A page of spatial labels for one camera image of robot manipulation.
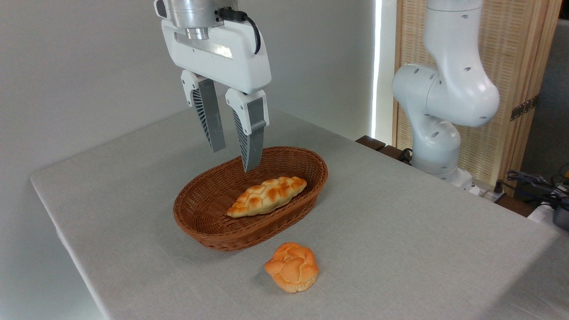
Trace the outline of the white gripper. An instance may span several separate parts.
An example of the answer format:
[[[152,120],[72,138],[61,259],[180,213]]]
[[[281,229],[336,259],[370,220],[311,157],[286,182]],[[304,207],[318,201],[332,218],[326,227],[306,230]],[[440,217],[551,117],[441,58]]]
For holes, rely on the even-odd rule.
[[[186,100],[197,111],[212,152],[226,147],[214,81],[231,87],[225,98],[233,109],[244,171],[254,170],[260,164],[264,128],[269,125],[262,89],[272,74],[264,42],[255,54],[252,26],[231,21],[210,28],[205,40],[189,39],[170,20],[162,20],[162,31],[173,62],[185,69],[181,81]]]

